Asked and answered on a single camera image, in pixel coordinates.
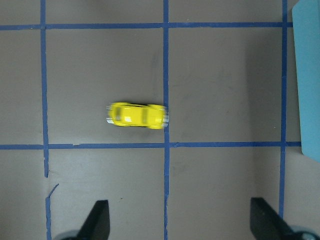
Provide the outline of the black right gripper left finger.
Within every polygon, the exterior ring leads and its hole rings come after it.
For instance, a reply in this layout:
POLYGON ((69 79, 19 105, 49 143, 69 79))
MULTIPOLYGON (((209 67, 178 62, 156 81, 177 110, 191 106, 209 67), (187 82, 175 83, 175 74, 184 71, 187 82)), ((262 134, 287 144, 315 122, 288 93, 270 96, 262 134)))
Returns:
POLYGON ((95 202, 84 224, 79 230, 77 240, 107 240, 110 235, 110 211, 108 200, 95 202))

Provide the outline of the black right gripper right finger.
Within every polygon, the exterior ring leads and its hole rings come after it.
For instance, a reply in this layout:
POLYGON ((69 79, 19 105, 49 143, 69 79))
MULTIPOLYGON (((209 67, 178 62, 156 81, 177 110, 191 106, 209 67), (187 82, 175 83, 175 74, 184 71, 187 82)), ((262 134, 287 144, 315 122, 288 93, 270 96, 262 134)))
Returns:
POLYGON ((294 231, 262 198, 250 199, 250 230, 256 240, 295 240, 294 231))

